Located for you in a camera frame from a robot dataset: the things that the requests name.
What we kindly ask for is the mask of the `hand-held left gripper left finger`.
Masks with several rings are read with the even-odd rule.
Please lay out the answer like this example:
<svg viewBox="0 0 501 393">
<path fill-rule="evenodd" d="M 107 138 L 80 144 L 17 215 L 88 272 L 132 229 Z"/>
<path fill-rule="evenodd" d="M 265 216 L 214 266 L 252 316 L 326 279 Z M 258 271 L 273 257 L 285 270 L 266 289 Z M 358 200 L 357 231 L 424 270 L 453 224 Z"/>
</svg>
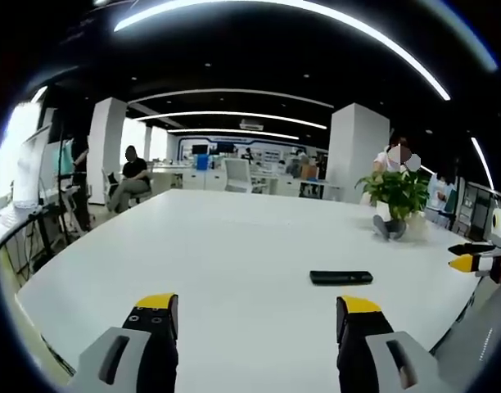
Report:
<svg viewBox="0 0 501 393">
<path fill-rule="evenodd" d="M 111 327 L 79 356 L 69 392 L 173 392 L 178 367 L 178 295 L 147 296 L 121 327 Z"/>
</svg>

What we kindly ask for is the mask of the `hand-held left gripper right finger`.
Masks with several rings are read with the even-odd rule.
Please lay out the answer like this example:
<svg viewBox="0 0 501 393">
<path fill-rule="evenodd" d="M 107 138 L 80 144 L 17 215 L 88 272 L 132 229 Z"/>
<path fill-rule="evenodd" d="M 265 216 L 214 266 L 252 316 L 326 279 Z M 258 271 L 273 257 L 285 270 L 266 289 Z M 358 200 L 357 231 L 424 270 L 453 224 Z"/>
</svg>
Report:
<svg viewBox="0 0 501 393">
<path fill-rule="evenodd" d="M 336 342 L 342 392 L 450 391 L 435 358 L 370 300 L 336 298 Z"/>
</svg>

